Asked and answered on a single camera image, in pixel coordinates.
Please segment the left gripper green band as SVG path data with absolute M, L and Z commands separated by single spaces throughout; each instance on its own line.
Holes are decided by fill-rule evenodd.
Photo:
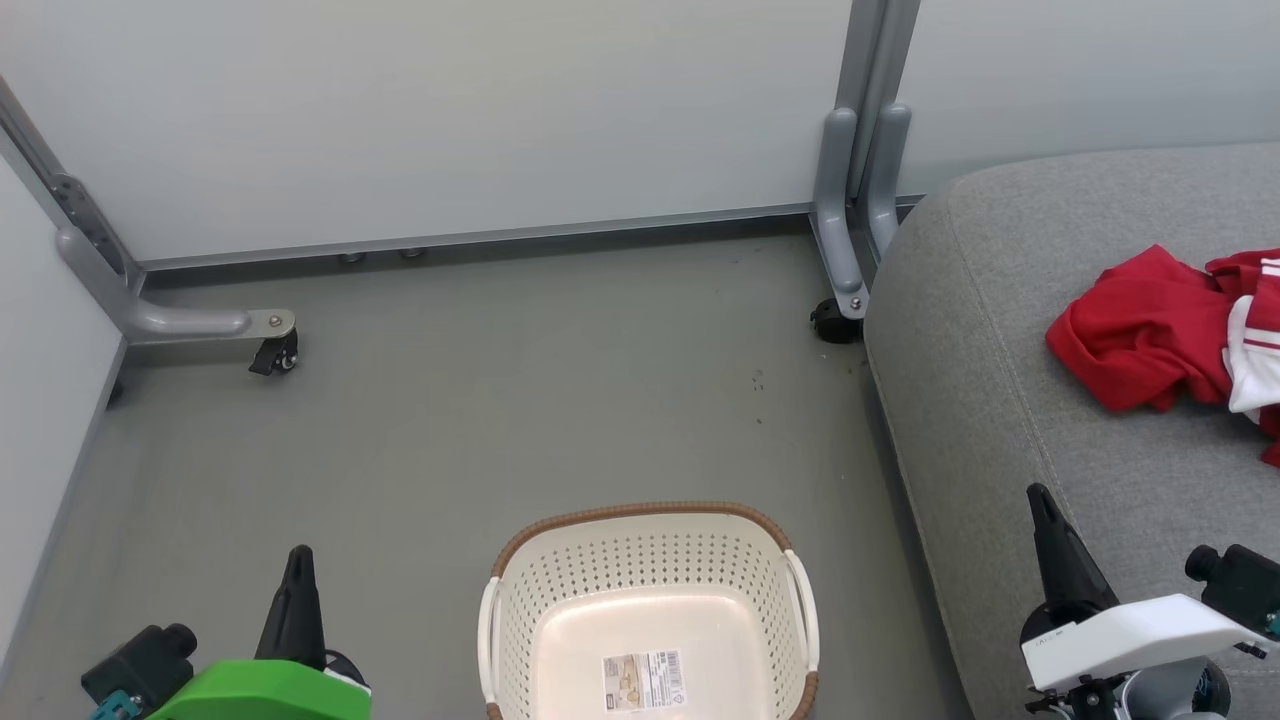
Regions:
M 371 692 L 323 671 L 326 642 L 307 544 L 285 560 L 253 657 L 209 665 L 148 720 L 371 720 Z

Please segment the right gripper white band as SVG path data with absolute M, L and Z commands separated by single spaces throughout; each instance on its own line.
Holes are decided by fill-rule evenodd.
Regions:
M 1242 643 L 1271 648 L 1270 638 L 1185 594 L 1120 605 L 1050 489 L 1033 483 L 1027 498 L 1044 593 L 1021 626 L 1039 635 L 1021 644 L 1036 691 L 1066 693 L 1082 676 L 1108 679 Z

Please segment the plain red garment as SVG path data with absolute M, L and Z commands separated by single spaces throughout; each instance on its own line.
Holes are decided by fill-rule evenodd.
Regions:
M 1224 405 L 1234 305 L 1203 270 L 1153 245 L 1103 272 L 1046 332 L 1051 354 L 1110 411 Z

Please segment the red jersey with number print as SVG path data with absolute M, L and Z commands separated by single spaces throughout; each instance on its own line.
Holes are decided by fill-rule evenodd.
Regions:
M 1280 249 L 1219 258 L 1204 269 L 1231 300 L 1222 350 L 1228 409 L 1272 439 L 1262 460 L 1280 468 Z

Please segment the cream perforated laundry basket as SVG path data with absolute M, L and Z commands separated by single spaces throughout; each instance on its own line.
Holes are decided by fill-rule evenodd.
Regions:
M 500 551 L 477 615 L 486 720 L 814 720 L 820 625 L 765 514 L 632 503 Z

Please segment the grey fabric sofa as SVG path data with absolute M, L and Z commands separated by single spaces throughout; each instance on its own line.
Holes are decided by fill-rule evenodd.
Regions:
M 1280 245 L 1280 142 L 1073 154 L 957 177 L 900 225 L 864 337 L 934 597 L 977 720 L 1038 720 L 1020 630 L 1047 486 L 1116 594 L 1197 594 L 1199 544 L 1280 562 L 1280 469 L 1243 416 L 1112 414 L 1051 322 L 1152 245 L 1194 266 Z

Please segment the black caster wheel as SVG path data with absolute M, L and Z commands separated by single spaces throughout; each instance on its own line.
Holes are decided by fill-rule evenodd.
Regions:
M 269 377 L 285 374 L 294 369 L 300 356 L 300 334 L 297 329 L 276 338 L 264 340 L 250 364 L 250 372 Z
M 815 336 L 829 345 L 851 345 L 863 336 L 863 319 L 846 318 L 836 297 L 820 301 L 810 313 L 809 322 Z

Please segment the grey partition leg angled brace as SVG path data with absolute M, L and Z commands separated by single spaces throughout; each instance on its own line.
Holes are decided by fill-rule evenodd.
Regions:
M 132 345 L 198 341 L 285 341 L 297 336 L 285 309 L 164 307 L 142 299 L 145 272 L 95 202 L 87 186 L 65 172 L 49 142 L 0 76 L 0 129 L 35 173 L 35 197 L 47 205 L 59 258 Z

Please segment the grey partition bottom rail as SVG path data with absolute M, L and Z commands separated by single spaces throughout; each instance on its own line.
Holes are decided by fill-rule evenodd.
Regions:
M 212 252 L 183 258 L 160 258 L 138 261 L 142 272 L 173 272 L 205 266 L 229 266 L 246 263 L 291 261 L 310 258 L 328 258 L 346 254 L 384 252 L 403 249 L 436 249 L 460 245 L 492 243 L 522 240 L 559 238 L 576 234 L 596 234 L 626 231 L 649 231 L 662 227 L 691 227 L 722 222 L 754 222 L 774 217 L 806 215 L 809 202 L 794 202 L 764 208 L 742 208 L 717 211 L 684 213 L 663 217 L 641 217 L 608 222 L 584 222 L 559 225 L 540 225 L 499 231 L 475 231 L 449 234 L 413 236 L 402 238 L 366 240 L 344 243 L 314 243 L 284 249 L 260 249 L 236 252 Z

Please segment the grey partition post double foot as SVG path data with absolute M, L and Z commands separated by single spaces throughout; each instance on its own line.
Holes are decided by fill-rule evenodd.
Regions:
M 852 0 L 835 108 L 809 211 L 832 297 L 864 319 L 870 281 L 900 225 L 899 176 L 913 119 L 897 99 L 922 0 Z

